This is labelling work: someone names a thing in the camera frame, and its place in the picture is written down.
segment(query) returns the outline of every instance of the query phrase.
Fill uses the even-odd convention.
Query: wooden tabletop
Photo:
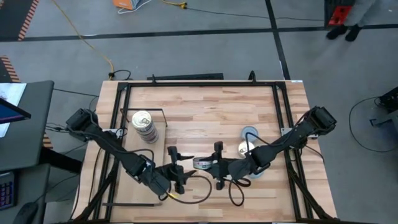
[[[109,128],[117,85],[116,81],[103,83],[96,107],[99,125],[102,128]],[[304,112],[310,109],[307,96],[302,82],[286,81],[286,85],[290,107],[296,122]],[[120,105],[122,107],[124,94],[121,99]],[[279,99],[284,112],[281,92]],[[132,88],[129,107],[163,108],[169,125],[166,129],[166,147],[176,146],[184,156],[210,156],[214,151],[214,142],[223,141],[223,156],[239,157],[238,144],[242,142],[240,133],[243,127],[247,125],[255,126],[260,137],[266,141],[272,142],[280,137],[272,89],[266,86],[134,87]],[[285,126],[287,126],[286,114],[283,115]],[[309,140],[308,145],[320,151],[317,141]],[[82,212],[89,201],[98,150],[99,147],[95,142],[89,143],[81,172],[80,198],[74,217]],[[167,153],[164,155],[164,164],[169,163],[170,159]],[[95,168],[93,192],[97,190],[103,156],[104,152],[102,151]],[[302,161],[309,191],[325,211],[335,217],[335,207],[322,159],[314,152],[304,149]],[[179,164],[183,165],[186,171],[193,169],[191,160],[182,161]],[[198,171],[198,174],[211,179],[206,172]],[[215,180],[211,179],[211,181],[213,184],[211,197],[203,203],[184,205],[167,199],[159,207],[114,207],[111,221],[287,222],[295,220],[283,153],[278,154],[262,177],[252,181],[252,186],[243,188],[246,199],[242,207],[235,207],[229,201],[228,185],[223,190],[216,190]],[[196,201],[206,195],[208,188],[209,186],[204,180],[189,179],[185,186],[186,193],[178,195],[178,198],[184,201]],[[305,217],[302,194],[299,189],[297,191],[302,216]],[[115,198],[128,197],[129,194],[130,191],[128,190],[118,191],[118,184],[116,185]],[[233,187],[232,194],[235,200],[239,202],[241,196],[238,189]],[[103,217],[104,207],[101,210],[100,216]]]

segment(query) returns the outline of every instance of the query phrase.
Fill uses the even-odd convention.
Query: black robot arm
[[[181,157],[177,148],[169,148],[172,163],[156,167],[152,159],[135,152],[127,151],[117,140],[116,134],[111,131],[103,131],[98,126],[97,115],[90,110],[78,110],[67,121],[67,130],[79,138],[94,140],[100,148],[110,153],[118,160],[128,175],[138,183],[142,183],[158,196],[166,193],[170,187],[170,181],[175,181],[176,192],[183,194],[183,184],[193,172],[183,173],[183,167],[177,165],[177,160],[189,159]]]
[[[215,152],[210,157],[196,158],[197,161],[217,161],[204,169],[222,183],[231,175],[232,180],[242,180],[245,175],[259,174],[267,169],[276,155],[286,149],[299,149],[306,145],[307,138],[312,134],[325,135],[335,128],[336,120],[325,108],[314,107],[306,112],[290,132],[265,146],[255,147],[245,153],[244,159],[223,158],[221,155],[223,143],[215,143]]]
[[[247,152],[245,159],[239,159],[228,165],[232,179],[238,180],[245,175],[259,174],[268,168],[276,155],[286,149],[303,148],[310,135],[326,135],[334,130],[336,120],[324,108],[314,107],[306,112],[290,132],[273,143],[255,147]]]

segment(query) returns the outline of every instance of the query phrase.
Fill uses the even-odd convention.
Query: black shoe
[[[347,34],[346,40],[348,42],[354,41],[356,39],[356,37],[358,36],[359,32],[361,31],[361,29],[362,29],[362,27],[359,27],[358,25],[353,26],[351,31]]]
[[[345,34],[347,32],[348,27],[344,26],[344,25],[340,25],[338,27],[335,27],[334,29],[332,29],[331,31],[329,31],[329,33],[326,35],[326,37],[329,40],[334,40],[336,39],[339,35],[341,34]]]

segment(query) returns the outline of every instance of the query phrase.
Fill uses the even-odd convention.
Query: gray floor
[[[160,1],[135,13],[118,15],[111,1],[59,1],[82,34],[114,34],[177,30],[269,28],[267,19],[183,11]],[[211,11],[268,16],[263,0],[189,0],[190,7]],[[323,19],[321,0],[274,0],[276,17]],[[385,3],[372,24],[398,21],[396,1]],[[279,27],[322,26],[322,21],[279,19]],[[380,154],[359,147],[349,134],[348,113],[359,100],[381,95],[398,84],[397,29],[363,30],[353,43],[341,37],[325,39],[326,32],[280,33],[292,79],[303,80],[312,106],[326,106],[338,120],[335,131],[320,139],[338,216],[357,222],[397,223],[398,152]],[[74,35],[50,1],[41,1],[27,36]],[[272,33],[99,39],[90,43],[103,51],[116,69],[129,69],[136,80],[152,74],[185,75],[223,72],[225,79],[281,80]],[[54,80],[57,88],[98,94],[107,79],[108,64],[79,40],[0,43],[23,82]],[[55,92],[49,122],[64,123],[92,97]],[[353,130],[367,146],[383,150],[396,145],[392,132],[370,127],[368,119],[382,111],[369,101],[353,113]],[[80,143],[65,134],[49,133],[55,150],[67,151]],[[84,150],[72,156],[82,158]],[[68,177],[53,169],[50,183]],[[47,195],[48,201],[72,199],[77,178]],[[46,223],[66,220],[72,201],[51,202]]]

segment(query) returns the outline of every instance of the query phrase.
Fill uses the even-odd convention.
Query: table leg
[[[83,163],[79,160],[64,156],[63,154],[57,153],[46,147],[42,147],[42,151],[40,153],[40,163],[48,163],[51,166],[68,170],[76,174],[80,173],[81,166],[83,165]]]

